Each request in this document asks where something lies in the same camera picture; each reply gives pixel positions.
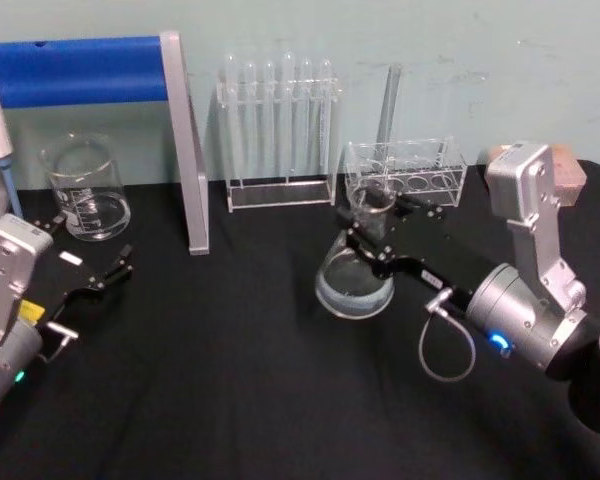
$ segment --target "glass beaker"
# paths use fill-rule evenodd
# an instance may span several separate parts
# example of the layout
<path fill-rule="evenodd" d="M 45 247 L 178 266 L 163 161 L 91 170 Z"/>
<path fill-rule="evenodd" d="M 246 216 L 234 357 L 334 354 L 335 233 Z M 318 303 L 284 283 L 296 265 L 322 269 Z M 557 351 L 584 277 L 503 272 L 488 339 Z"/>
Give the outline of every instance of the glass beaker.
<path fill-rule="evenodd" d="M 105 135 L 69 133 L 40 152 L 67 230 L 80 240 L 112 238 L 131 219 L 110 145 Z"/>
<path fill-rule="evenodd" d="M 384 236 L 387 214 L 395 204 L 388 188 L 361 185 L 351 190 L 354 218 L 371 235 Z M 336 238 L 316 275 L 316 296 L 334 315 L 361 320 L 380 313 L 391 301 L 393 278 L 381 280 L 371 266 L 346 244 L 346 232 Z"/>

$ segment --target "yellow part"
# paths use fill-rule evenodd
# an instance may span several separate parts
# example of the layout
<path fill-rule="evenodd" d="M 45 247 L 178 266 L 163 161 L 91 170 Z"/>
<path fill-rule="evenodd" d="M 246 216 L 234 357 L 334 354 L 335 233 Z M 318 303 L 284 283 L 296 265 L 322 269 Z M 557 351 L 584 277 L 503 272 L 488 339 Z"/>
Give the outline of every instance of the yellow part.
<path fill-rule="evenodd" d="M 35 303 L 27 300 L 23 300 L 20 304 L 19 316 L 24 318 L 31 325 L 38 323 L 38 320 L 42 318 L 43 314 L 44 308 L 42 308 L 40 305 L 36 305 Z"/>

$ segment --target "gray cable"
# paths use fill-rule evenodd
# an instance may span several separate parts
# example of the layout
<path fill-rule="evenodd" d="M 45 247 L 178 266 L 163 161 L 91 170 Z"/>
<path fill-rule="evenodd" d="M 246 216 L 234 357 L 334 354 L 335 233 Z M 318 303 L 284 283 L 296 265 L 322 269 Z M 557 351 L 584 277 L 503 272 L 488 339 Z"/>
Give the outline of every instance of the gray cable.
<path fill-rule="evenodd" d="M 427 330 L 429 329 L 429 323 L 431 322 L 433 315 L 434 315 L 433 313 L 431 315 L 429 315 L 429 318 L 427 319 L 426 323 L 424 324 L 424 327 L 422 327 L 422 333 L 420 334 L 420 340 L 418 341 L 418 358 L 420 359 L 420 365 L 422 365 L 422 369 L 427 373 L 427 375 L 429 375 L 431 378 L 433 378 L 435 380 L 438 380 L 439 382 L 453 383 L 453 382 L 459 382 L 460 380 L 464 380 L 473 371 L 473 367 L 476 364 L 475 341 L 473 340 L 473 337 L 471 336 L 469 331 L 466 329 L 466 327 L 464 325 L 462 325 L 460 322 L 458 322 L 455 318 L 452 318 L 451 316 L 442 317 L 447 322 L 449 322 L 453 327 L 458 329 L 458 331 L 460 331 L 460 333 L 462 333 L 465 336 L 465 338 L 467 339 L 467 342 L 469 342 L 469 349 L 471 350 L 471 361 L 469 362 L 469 366 L 467 367 L 467 369 L 464 372 L 462 372 L 460 375 L 457 375 L 455 377 L 443 377 L 442 375 L 438 375 L 433 370 L 431 370 L 431 368 L 429 368 L 429 365 L 427 364 L 427 361 L 424 358 L 424 338 L 427 334 Z"/>

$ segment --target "blue led light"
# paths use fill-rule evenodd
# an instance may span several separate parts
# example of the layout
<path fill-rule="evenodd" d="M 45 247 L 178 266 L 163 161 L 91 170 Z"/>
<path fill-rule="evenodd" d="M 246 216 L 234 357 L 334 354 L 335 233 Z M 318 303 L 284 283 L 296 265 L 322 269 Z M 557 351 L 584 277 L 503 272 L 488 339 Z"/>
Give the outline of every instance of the blue led light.
<path fill-rule="evenodd" d="M 504 338 L 498 333 L 491 334 L 491 336 L 489 337 L 489 341 L 498 345 L 502 350 L 509 349 L 509 342 L 507 342 L 506 338 Z"/>

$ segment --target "black tablecloth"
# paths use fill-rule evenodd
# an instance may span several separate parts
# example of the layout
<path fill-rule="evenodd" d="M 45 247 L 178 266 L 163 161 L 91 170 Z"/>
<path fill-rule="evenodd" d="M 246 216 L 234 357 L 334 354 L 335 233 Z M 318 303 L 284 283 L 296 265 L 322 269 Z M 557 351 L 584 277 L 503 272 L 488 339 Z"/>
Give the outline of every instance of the black tablecloth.
<path fill-rule="evenodd" d="M 563 256 L 600 317 L 600 166 L 561 212 Z M 416 354 L 431 292 L 401 277 L 386 311 L 336 319 L 315 298 L 337 231 L 328 206 L 229 214 L 211 188 L 211 255 L 190 257 L 179 186 L 127 189 L 129 228 L 101 244 L 57 245 L 105 267 L 133 242 L 135 274 L 100 304 L 62 317 L 82 337 L 40 382 L 0 408 L 0 479 L 600 479 L 600 436 L 572 416 L 566 385 L 478 339 L 474 373 L 435 382 Z M 23 193 L 29 219 L 49 192 Z M 450 231 L 513 261 L 474 169 Z M 442 372 L 468 360 L 436 322 Z"/>

